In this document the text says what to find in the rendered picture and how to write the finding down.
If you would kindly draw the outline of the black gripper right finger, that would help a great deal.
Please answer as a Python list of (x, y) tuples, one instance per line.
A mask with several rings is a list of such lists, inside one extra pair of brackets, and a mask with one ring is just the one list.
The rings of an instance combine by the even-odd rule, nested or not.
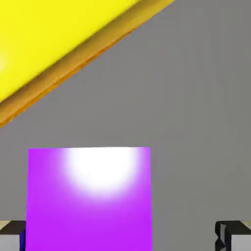
[(217, 221), (215, 251), (251, 251), (251, 221)]

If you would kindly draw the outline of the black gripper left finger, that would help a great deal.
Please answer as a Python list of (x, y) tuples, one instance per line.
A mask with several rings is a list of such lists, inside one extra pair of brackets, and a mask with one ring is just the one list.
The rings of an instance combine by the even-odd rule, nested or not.
[(26, 221), (0, 221), (0, 251), (25, 251)]

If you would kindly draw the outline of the small purple cube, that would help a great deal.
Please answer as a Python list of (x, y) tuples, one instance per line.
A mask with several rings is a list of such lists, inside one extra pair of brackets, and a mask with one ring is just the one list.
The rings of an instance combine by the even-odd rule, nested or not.
[(26, 251), (152, 251), (150, 148), (29, 149)]

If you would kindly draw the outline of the large yellow box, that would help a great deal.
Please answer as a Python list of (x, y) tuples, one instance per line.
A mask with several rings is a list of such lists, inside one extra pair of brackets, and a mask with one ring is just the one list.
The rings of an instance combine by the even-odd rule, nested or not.
[(0, 128), (174, 0), (0, 0)]

